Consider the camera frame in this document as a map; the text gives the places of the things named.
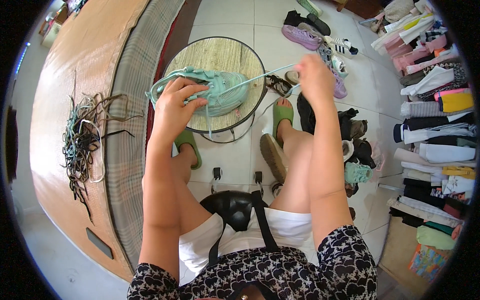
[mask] hand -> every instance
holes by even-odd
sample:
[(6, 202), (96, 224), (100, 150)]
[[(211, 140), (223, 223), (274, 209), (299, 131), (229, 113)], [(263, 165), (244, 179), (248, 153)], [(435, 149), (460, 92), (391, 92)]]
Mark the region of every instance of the hand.
[(319, 55), (303, 56), (295, 68), (300, 73), (302, 93), (313, 108), (322, 101), (333, 102), (335, 77)]
[(183, 101), (194, 93), (206, 90), (208, 86), (183, 77), (170, 81), (155, 105), (152, 136), (155, 135), (162, 144), (171, 145), (187, 126), (193, 112), (208, 103), (205, 98), (197, 98), (187, 105)]

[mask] wall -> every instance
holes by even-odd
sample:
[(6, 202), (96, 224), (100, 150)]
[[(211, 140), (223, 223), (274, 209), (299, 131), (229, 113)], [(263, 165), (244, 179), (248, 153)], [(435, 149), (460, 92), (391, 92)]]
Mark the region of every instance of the wall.
[[(44, 17), (49, 12), (56, 12), (64, 4), (61, 0), (54, 0)], [(33, 186), (32, 172), (30, 171), (30, 122), (32, 120), (32, 106), (35, 98), (36, 86), (47, 58), (49, 48), (40, 45), (42, 36), (38, 34), (43, 18), (37, 24), (35, 31), (28, 40), (24, 59), (13, 87), (12, 106), (17, 110), (18, 126), (18, 163), (17, 179), (12, 183), (12, 195), (24, 210), (25, 214), (42, 211), (36, 198)]]

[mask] yellow clothing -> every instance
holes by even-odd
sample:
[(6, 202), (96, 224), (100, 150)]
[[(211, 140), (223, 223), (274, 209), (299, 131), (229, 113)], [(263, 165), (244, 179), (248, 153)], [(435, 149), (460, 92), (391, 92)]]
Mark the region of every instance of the yellow clothing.
[(467, 179), (475, 179), (475, 170), (470, 167), (444, 167), (442, 174), (456, 175)]
[(409, 30), (409, 29), (412, 28), (413, 26), (417, 25), (418, 22), (419, 22), (421, 19), (426, 18), (426, 17), (430, 17), (430, 16), (433, 16), (433, 13), (429, 13), (429, 14), (421, 17), (421, 18), (418, 18), (418, 19), (415, 20), (415, 21), (412, 21), (412, 22), (408, 23), (407, 25), (403, 26), (403, 29)]
[(441, 96), (438, 101), (442, 102), (443, 112), (464, 110), (473, 106), (471, 93), (455, 93)]

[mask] leg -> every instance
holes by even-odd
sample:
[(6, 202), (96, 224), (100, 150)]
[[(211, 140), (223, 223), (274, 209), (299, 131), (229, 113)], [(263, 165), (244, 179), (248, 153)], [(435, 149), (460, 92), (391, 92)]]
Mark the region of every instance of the leg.
[(196, 163), (195, 151), (189, 144), (182, 144), (180, 153), (172, 158), (175, 192), (180, 207), (180, 234), (185, 234), (197, 228), (212, 216), (211, 213), (200, 205), (187, 187), (192, 172), (190, 167)]
[[(279, 99), (277, 105), (292, 107), (292, 104), (283, 98)], [(289, 120), (281, 120), (277, 129), (277, 138), (284, 143), (284, 153), (288, 158), (288, 173), (282, 191), (270, 208), (309, 214), (310, 197), (307, 182), (313, 135), (293, 129)]]
[(337, 12), (341, 12), (342, 9), (345, 7), (345, 4), (346, 4), (346, 3), (347, 3), (347, 2), (345, 1), (345, 3), (343, 3), (343, 4), (340, 4), (340, 3), (337, 4), (337, 5), (336, 5), (336, 11), (337, 11)]

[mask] patterned shirt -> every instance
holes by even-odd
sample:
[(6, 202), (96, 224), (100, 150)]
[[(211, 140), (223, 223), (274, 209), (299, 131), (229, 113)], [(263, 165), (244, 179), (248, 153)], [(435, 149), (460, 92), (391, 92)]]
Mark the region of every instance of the patterned shirt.
[(375, 262), (360, 232), (345, 225), (332, 231), (318, 247), (319, 266), (295, 248), (265, 247), (222, 255), (192, 282), (179, 287), (170, 273), (153, 265), (137, 266), (127, 298), (234, 299), (249, 284), (266, 289), (266, 299), (372, 299), (377, 294)]

